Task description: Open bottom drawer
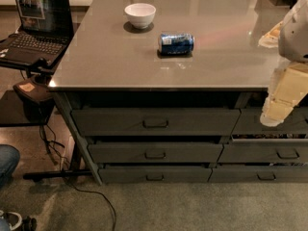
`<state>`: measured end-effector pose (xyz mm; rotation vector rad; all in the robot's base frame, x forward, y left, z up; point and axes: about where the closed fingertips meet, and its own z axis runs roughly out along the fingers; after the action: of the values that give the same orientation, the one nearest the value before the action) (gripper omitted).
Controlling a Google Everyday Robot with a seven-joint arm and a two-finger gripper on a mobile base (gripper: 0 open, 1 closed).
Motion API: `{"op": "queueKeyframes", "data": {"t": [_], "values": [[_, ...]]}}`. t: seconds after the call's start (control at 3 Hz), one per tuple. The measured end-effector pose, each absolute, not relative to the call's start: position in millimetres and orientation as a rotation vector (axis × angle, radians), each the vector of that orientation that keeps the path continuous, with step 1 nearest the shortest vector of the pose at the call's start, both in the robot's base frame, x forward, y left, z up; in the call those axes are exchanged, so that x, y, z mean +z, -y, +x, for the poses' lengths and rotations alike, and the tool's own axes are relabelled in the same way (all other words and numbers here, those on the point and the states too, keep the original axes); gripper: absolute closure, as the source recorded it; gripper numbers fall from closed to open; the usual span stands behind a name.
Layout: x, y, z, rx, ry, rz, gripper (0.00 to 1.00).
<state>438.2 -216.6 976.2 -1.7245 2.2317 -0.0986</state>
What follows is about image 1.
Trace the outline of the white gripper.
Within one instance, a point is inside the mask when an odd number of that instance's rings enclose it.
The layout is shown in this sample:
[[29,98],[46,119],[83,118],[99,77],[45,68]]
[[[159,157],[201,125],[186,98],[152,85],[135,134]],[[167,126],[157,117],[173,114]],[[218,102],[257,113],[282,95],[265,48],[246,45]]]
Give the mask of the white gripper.
[[[282,22],[277,23],[260,37],[259,46],[275,48]],[[268,127],[283,123],[294,107],[308,93],[308,64],[282,62],[273,71],[269,84],[269,100],[263,106],[260,122]]]

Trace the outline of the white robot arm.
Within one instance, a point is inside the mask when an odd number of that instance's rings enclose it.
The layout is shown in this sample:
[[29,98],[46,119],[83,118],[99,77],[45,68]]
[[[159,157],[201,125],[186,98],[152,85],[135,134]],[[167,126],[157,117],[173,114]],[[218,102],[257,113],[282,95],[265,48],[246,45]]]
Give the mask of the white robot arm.
[[308,0],[297,0],[284,19],[260,38],[259,44],[277,46],[281,56],[270,77],[260,115],[263,125],[275,127],[308,94]]

